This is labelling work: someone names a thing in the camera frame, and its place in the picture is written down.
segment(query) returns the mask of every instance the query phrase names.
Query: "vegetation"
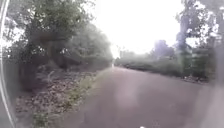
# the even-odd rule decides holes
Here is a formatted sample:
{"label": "vegetation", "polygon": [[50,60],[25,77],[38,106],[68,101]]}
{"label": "vegetation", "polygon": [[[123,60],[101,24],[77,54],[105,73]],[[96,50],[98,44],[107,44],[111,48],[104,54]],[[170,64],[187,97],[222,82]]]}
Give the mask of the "vegetation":
{"label": "vegetation", "polygon": [[4,39],[10,44],[4,57],[18,64],[18,76],[27,91],[41,88],[36,74],[72,66],[108,65],[109,42],[92,23],[88,0],[11,0]]}
{"label": "vegetation", "polygon": [[[160,40],[146,55],[121,51],[116,64],[171,76],[213,79],[216,68],[215,49],[221,45],[217,43],[219,36],[223,37],[223,18],[219,18],[222,10],[214,11],[196,0],[184,1],[183,4],[185,9],[176,16],[181,28],[174,46],[168,47],[165,41]],[[189,45],[189,39],[194,40],[196,46]]]}

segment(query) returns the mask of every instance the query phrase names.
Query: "sky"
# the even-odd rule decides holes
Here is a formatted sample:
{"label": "sky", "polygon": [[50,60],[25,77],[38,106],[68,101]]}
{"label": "sky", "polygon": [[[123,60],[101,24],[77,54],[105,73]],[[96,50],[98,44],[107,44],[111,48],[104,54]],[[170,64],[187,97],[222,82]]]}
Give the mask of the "sky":
{"label": "sky", "polygon": [[97,0],[95,24],[118,47],[149,52],[156,40],[176,43],[181,0]]}

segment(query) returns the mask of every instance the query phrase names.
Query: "paved road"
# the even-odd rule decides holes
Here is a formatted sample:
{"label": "paved road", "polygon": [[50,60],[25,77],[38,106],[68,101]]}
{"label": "paved road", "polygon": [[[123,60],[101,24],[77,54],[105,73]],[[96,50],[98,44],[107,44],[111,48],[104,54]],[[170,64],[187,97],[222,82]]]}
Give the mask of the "paved road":
{"label": "paved road", "polygon": [[61,127],[196,128],[209,104],[209,86],[121,68],[101,77],[95,93]]}

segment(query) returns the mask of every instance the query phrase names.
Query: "bush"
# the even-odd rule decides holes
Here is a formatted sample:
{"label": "bush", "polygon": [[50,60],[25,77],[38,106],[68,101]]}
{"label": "bush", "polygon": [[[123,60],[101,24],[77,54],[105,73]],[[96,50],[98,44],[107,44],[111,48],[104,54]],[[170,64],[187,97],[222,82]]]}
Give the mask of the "bush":
{"label": "bush", "polygon": [[180,66],[175,59],[163,58],[157,61],[148,61],[147,59],[117,59],[115,65],[139,71],[181,76]]}

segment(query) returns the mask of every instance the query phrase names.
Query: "foliage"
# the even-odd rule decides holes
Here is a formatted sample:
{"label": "foliage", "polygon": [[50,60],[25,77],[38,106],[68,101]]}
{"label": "foliage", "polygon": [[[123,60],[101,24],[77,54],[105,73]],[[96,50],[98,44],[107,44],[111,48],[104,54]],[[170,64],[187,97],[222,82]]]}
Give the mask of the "foliage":
{"label": "foliage", "polygon": [[22,85],[33,90],[39,80],[36,72],[68,69],[92,61],[112,60],[109,43],[86,11],[94,3],[88,0],[12,0],[7,12],[4,39],[6,58],[18,64]]}

